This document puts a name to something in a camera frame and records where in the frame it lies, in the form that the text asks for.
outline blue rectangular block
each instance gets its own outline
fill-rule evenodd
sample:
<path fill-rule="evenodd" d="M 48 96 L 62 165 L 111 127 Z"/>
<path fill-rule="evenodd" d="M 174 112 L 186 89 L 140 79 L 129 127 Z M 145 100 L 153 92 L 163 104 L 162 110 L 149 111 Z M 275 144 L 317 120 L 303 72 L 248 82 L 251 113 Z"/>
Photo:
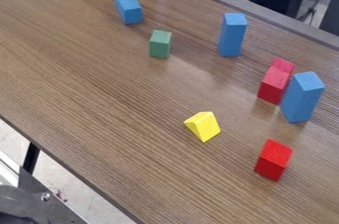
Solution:
<path fill-rule="evenodd" d="M 114 0 L 124 24 L 135 24 L 143 21 L 143 10 L 138 0 Z"/>
<path fill-rule="evenodd" d="M 288 122 L 296 123 L 308 120 L 324 88 L 324 83 L 313 71 L 295 74 L 281 105 L 282 112 Z"/>
<path fill-rule="evenodd" d="M 247 20 L 244 14 L 225 14 L 219 38 L 221 56 L 238 56 L 246 34 Z"/>

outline yellow block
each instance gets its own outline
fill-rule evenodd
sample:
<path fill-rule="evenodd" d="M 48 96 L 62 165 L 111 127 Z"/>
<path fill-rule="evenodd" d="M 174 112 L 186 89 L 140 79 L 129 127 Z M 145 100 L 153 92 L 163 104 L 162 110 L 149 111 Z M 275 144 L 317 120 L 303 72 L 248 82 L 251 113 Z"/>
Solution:
<path fill-rule="evenodd" d="M 220 133 L 220 127 L 213 112 L 199 112 L 183 122 L 202 142 Z"/>

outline red block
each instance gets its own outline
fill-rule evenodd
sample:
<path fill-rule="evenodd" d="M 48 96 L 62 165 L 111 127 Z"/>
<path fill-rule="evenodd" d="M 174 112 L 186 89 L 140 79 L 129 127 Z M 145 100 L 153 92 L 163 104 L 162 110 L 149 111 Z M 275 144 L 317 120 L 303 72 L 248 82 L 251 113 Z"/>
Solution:
<path fill-rule="evenodd" d="M 284 60 L 280 57 L 276 57 L 273 59 L 271 66 L 276 67 L 280 70 L 283 70 L 284 72 L 287 72 L 289 74 L 289 78 L 291 78 L 291 76 L 293 75 L 293 71 L 295 68 L 295 64 Z"/>
<path fill-rule="evenodd" d="M 293 150 L 272 139 L 268 139 L 258 158 L 255 172 L 274 181 L 279 181 L 288 165 Z"/>
<path fill-rule="evenodd" d="M 277 105 L 280 104 L 288 81 L 289 74 L 287 72 L 273 66 L 270 67 L 260 85 L 258 97 Z"/>

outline green cube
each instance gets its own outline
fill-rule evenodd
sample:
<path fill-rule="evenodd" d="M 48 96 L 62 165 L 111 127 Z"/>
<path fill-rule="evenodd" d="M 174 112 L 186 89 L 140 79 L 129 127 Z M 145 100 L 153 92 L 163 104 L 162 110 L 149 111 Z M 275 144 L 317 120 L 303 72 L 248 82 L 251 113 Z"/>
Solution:
<path fill-rule="evenodd" d="M 154 30 L 150 38 L 150 56 L 166 58 L 170 56 L 171 32 Z"/>

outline wooden block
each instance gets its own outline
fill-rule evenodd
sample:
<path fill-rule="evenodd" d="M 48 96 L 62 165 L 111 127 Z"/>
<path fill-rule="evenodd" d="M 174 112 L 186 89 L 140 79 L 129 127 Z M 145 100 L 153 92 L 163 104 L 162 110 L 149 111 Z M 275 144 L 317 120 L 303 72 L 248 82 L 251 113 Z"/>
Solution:
<path fill-rule="evenodd" d="M 219 38 L 221 56 L 238 56 L 246 34 L 247 20 L 244 14 L 225 14 Z"/>
<path fill-rule="evenodd" d="M 282 112 L 288 122 L 296 123 L 308 120 L 324 89 L 324 83 L 315 72 L 295 74 L 281 105 Z"/>
<path fill-rule="evenodd" d="M 271 66 L 287 72 L 289 74 L 289 78 L 292 77 L 295 68 L 294 63 L 284 60 L 280 57 L 275 57 L 271 63 Z"/>
<path fill-rule="evenodd" d="M 280 104 L 288 80 L 289 74 L 287 72 L 273 66 L 270 67 L 260 85 L 258 97 L 276 105 Z"/>
<path fill-rule="evenodd" d="M 171 32 L 154 30 L 150 38 L 150 56 L 166 58 L 170 56 Z"/>
<path fill-rule="evenodd" d="M 213 112 L 199 112 L 183 122 L 202 142 L 206 142 L 220 133 L 220 128 Z"/>
<path fill-rule="evenodd" d="M 136 24 L 143 21 L 143 10 L 138 0 L 114 0 L 124 24 Z"/>
<path fill-rule="evenodd" d="M 268 139 L 258 158 L 255 172 L 279 181 L 286 169 L 293 150 L 275 140 Z"/>

